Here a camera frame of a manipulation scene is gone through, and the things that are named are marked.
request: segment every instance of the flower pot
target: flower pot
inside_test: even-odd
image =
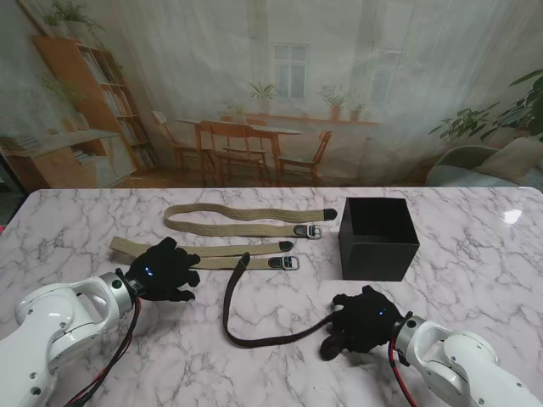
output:
[[[350,111],[350,121],[360,121],[361,109],[355,109]]]
[[[241,125],[245,124],[245,116],[243,114],[234,115],[234,123],[239,123]]]
[[[88,121],[85,119],[83,113],[75,112],[71,117],[71,121],[76,125],[77,130],[89,129]]]
[[[66,23],[64,21],[60,21],[56,27],[53,27],[52,25],[50,25],[48,28],[51,31],[51,34],[53,34],[55,38],[69,38],[70,37],[70,33],[68,32],[68,27],[66,27]]]
[[[270,113],[270,99],[258,99],[259,111],[262,114]]]
[[[330,106],[330,120],[338,121],[341,116],[343,106]]]
[[[94,45],[94,36],[92,36],[85,23],[81,23],[80,21],[65,21],[65,23],[71,36],[76,41],[89,46]]]
[[[69,133],[71,133],[73,131],[77,131],[77,127],[76,127],[76,125],[74,125],[74,122],[72,121],[72,119],[70,117],[63,116],[63,118],[62,118],[62,126]]]

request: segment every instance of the wooden chair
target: wooden chair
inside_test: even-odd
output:
[[[258,182],[256,177],[256,171],[260,176],[260,182],[263,187],[264,175],[263,175],[263,163],[261,163],[262,157],[259,154],[253,154],[249,148],[249,139],[255,136],[255,131],[250,125],[241,125],[238,123],[227,123],[219,121],[202,121],[199,124],[200,131],[208,132],[211,136],[211,151],[210,154],[216,161],[215,167],[218,169],[219,173],[219,184],[224,186],[224,174],[222,171],[222,165],[227,163],[227,175],[228,180],[232,179],[232,162],[244,165],[249,167],[250,172],[252,173],[255,181]],[[244,149],[241,148],[229,148],[226,149],[226,152],[217,151],[215,137],[227,137],[228,139],[232,138],[241,138],[244,140]]]
[[[152,110],[154,123],[159,127],[160,134],[162,137],[170,144],[171,148],[174,151],[174,165],[176,168],[181,167],[181,175],[185,176],[185,156],[184,154],[189,154],[187,159],[198,159],[198,151],[196,148],[188,146],[182,142],[178,142],[173,135],[171,134],[170,127],[166,124],[166,116],[164,113],[158,110]],[[208,148],[202,148],[202,153],[204,154],[205,165],[210,170],[209,172],[215,173],[215,163],[210,155],[210,150]]]
[[[319,140],[321,141],[321,143],[319,144],[319,148],[316,150],[315,157],[313,157],[313,160],[311,161],[296,159],[294,157],[279,157],[279,171],[281,173],[281,177],[283,178],[285,165],[294,165],[309,168],[311,170],[311,176],[313,177],[313,181],[315,182],[315,187],[318,187],[320,185],[320,179],[316,167],[321,163],[324,150],[326,149],[326,146],[328,145],[331,136],[331,130],[321,131],[321,134],[319,135]]]
[[[221,121],[231,123],[231,122],[233,122],[233,119],[232,119],[232,116],[222,116]],[[257,119],[247,118],[246,121],[247,121],[248,125],[266,125],[266,122],[264,120],[257,120]],[[260,137],[259,137],[259,140],[260,140],[260,150],[251,149],[249,152],[251,154],[260,155],[260,157],[262,158],[262,164],[264,165],[264,171],[266,173],[266,178],[268,180],[268,184],[271,187],[272,186],[272,177],[270,176],[270,169],[268,168],[268,164],[266,162],[266,150],[264,149],[264,143],[262,142],[262,139]],[[245,150],[239,150],[239,149],[236,149],[236,148],[231,148],[230,147],[230,138],[229,137],[227,138],[227,147],[224,147],[223,149],[225,151],[228,151],[229,153],[244,153],[245,152]],[[231,162],[227,162],[228,174],[232,174],[232,169],[230,168],[231,165],[232,165]]]

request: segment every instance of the belt tip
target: belt tip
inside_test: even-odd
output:
[[[294,243],[289,241],[279,242],[279,249],[282,252],[289,252],[294,247]]]
[[[338,211],[336,209],[324,209],[324,220],[334,220],[338,217]]]

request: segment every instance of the wire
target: wire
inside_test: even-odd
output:
[[[407,401],[409,402],[409,405],[411,407],[417,407],[417,403],[415,403],[415,400],[411,397],[409,394],[409,391],[407,390],[407,387],[404,383],[404,381],[401,379],[400,372],[398,371],[398,368],[396,367],[396,362],[394,360],[394,349],[395,349],[395,341],[389,342],[389,362],[390,367],[392,368],[392,371],[394,372],[394,376],[396,377],[396,381],[400,385],[401,392],[406,396]]]
[[[78,394],[71,398],[71,400],[64,405],[64,407],[81,407],[96,393],[100,385],[104,382],[105,378],[113,368],[113,366],[123,357],[128,350],[128,347],[132,343],[132,334],[136,327],[137,318],[142,308],[142,300],[140,298],[134,303],[134,316],[132,322],[126,331],[126,335],[120,343],[119,348],[111,358],[111,361],[102,369],[100,373],[94,378],[94,380],[85,388],[83,388]]]

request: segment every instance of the table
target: table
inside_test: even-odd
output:
[[[205,187],[205,174],[204,174],[204,157],[201,153],[202,148],[202,135],[199,130],[199,121],[193,119],[177,118],[177,121],[181,123],[188,123],[194,125],[194,132],[196,134],[196,149],[198,150],[200,173],[202,174],[202,185]],[[255,129],[255,137],[266,138],[271,143],[271,153],[273,154],[273,165],[276,173],[276,185],[280,187],[282,183],[281,173],[279,171],[279,157],[281,157],[281,147],[279,145],[279,135],[298,135],[302,134],[302,131],[283,129],[281,127],[269,127],[267,125],[250,125]]]
[[[301,268],[260,270],[242,277],[232,299],[232,332],[256,338],[297,332],[319,321],[337,293],[357,294],[364,282],[340,280],[337,231],[345,197],[407,200],[421,246],[403,282],[372,283],[398,305],[449,328],[483,336],[501,365],[543,399],[543,197],[530,188],[246,188],[46,190],[30,195],[0,236],[0,337],[16,327],[14,306],[44,284],[75,282],[115,267],[113,236],[157,243],[257,243],[167,229],[172,204],[212,202],[238,208],[335,208],[320,241],[297,240]],[[195,213],[196,222],[224,222]],[[98,391],[93,406],[407,406],[385,357],[341,354],[323,362],[324,329],[297,343],[240,349],[221,330],[229,271],[199,272],[196,300],[144,302],[126,356]],[[126,328],[128,315],[121,323]],[[109,361],[119,345],[114,328],[100,346],[59,372],[50,406],[64,405]],[[400,367],[420,406],[442,404],[413,368]]]

